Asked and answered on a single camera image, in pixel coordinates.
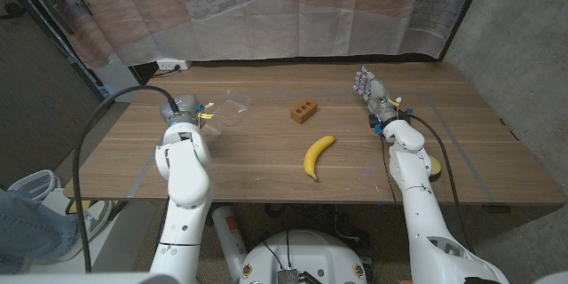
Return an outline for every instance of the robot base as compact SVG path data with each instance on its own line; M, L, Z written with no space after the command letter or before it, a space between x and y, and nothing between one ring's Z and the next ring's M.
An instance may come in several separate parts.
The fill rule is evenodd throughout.
M286 232L278 233L265 242L287 270ZM297 270L298 274L307 272L322 284L367 283L361 260L357 254L335 237L313 230L291 230L288 232L288 242L289 262L292 270ZM248 267L249 274L248 276L245 273L241 274L240 284L280 283L278 281L280 264L263 243L258 244L248 253L243 264L245 268ZM282 281L286 284L297 282L297 278Z

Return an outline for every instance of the red label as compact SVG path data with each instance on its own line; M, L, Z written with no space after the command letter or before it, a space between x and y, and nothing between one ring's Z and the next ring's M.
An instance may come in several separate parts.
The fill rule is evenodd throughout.
M227 221L227 225L229 226L229 231L234 231L239 229L239 226L237 225L237 219L235 218L235 216L225 217L225 220Z

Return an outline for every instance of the power outlet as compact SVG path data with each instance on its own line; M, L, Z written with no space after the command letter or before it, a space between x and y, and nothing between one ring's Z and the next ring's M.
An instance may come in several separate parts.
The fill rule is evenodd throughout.
M187 70L192 65L191 61L176 60L176 59L159 59L156 61L160 70L173 70L174 67L179 66L180 70Z

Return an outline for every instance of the yellow object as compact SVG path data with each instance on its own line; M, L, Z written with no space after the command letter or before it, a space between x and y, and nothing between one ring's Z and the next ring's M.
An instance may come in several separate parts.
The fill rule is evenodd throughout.
M325 136L317 140L310 148L308 152L305 154L304 157L304 171L307 175L312 177L314 180L318 181L318 177L316 177L316 160L318 160L318 156L320 153L325 150L328 146L331 146L332 143L335 142L334 136Z
M430 176L437 178L442 172L442 165L440 165L440 162L433 156L430 156L430 160L432 161L432 172Z
M81 201L81 203L83 204L83 211L86 211L88 208L91 207L91 205L94 204L95 201L89 201L89 200L85 200L85 201ZM116 204L118 203L118 201L113 201L113 208L116 206ZM71 202L69 202L69 206L67 208L67 212L66 214L74 214L77 213L77 206L75 205L75 200L71 200Z

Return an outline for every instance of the jeans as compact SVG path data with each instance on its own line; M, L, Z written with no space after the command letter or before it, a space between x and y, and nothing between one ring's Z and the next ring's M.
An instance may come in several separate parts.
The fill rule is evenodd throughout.
M63 256L78 239L75 215L61 216L39 202L0 190L0 273L20 272L26 257Z

